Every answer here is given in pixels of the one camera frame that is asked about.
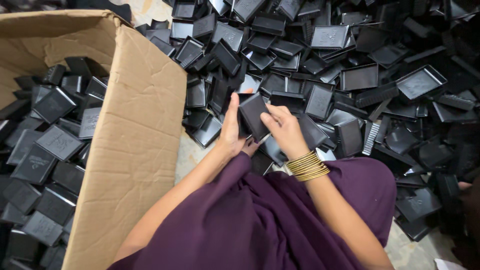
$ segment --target purple garment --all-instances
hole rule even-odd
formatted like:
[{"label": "purple garment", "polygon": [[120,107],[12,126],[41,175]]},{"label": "purple garment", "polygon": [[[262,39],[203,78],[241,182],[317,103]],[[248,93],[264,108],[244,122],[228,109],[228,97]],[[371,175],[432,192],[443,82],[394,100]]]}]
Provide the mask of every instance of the purple garment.
[{"label": "purple garment", "polygon": [[[326,162],[345,200],[385,247],[396,187],[390,170],[370,158]],[[109,270],[363,269],[347,244],[319,217],[305,185],[284,172],[250,172],[245,153],[193,192],[152,240]]]}]

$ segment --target concrete floor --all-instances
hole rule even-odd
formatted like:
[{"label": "concrete floor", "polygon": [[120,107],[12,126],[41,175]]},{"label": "concrete floor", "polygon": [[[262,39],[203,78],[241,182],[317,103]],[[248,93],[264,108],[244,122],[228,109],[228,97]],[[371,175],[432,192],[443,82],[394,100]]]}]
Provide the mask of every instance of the concrete floor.
[{"label": "concrete floor", "polygon": [[[171,7],[162,0],[110,0],[115,4],[130,4],[132,23],[139,26],[157,21],[171,22]],[[202,158],[212,149],[202,149],[182,131],[175,170],[175,184],[187,175]],[[452,239],[442,235],[438,229],[430,232],[419,243],[412,242],[395,222],[392,222],[388,245],[385,248],[396,270],[435,270],[434,258],[459,263],[450,249],[454,246]]]}]

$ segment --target person's left hand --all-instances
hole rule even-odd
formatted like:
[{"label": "person's left hand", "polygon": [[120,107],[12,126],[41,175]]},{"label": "person's left hand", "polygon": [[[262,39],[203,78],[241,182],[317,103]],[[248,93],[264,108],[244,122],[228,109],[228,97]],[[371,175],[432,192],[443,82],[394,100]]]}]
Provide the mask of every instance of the person's left hand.
[{"label": "person's left hand", "polygon": [[[253,88],[249,88],[244,93],[251,94],[252,92]],[[226,151],[230,158],[240,153],[246,141],[246,138],[239,137],[239,124],[237,120],[238,108],[239,95],[232,93],[230,104],[228,105],[228,110],[223,120],[220,138],[216,143],[216,147]]]}]

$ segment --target bangle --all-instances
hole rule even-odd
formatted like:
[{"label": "bangle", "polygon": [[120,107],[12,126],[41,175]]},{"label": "bangle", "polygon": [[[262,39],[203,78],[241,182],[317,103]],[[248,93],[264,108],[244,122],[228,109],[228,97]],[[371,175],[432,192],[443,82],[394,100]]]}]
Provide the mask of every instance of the bangle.
[{"label": "bangle", "polygon": [[330,172],[330,169],[318,158],[314,151],[287,162],[288,169],[298,181],[308,181]]}]

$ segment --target person's right hand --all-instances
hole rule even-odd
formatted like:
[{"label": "person's right hand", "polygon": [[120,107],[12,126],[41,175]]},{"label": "person's right hand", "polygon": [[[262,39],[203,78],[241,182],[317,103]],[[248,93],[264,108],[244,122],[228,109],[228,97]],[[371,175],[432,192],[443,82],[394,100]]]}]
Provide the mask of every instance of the person's right hand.
[{"label": "person's right hand", "polygon": [[288,159],[294,160],[310,153],[301,133],[299,122],[287,107],[265,105],[272,115],[263,112],[260,119],[270,130],[278,146],[287,155]]}]

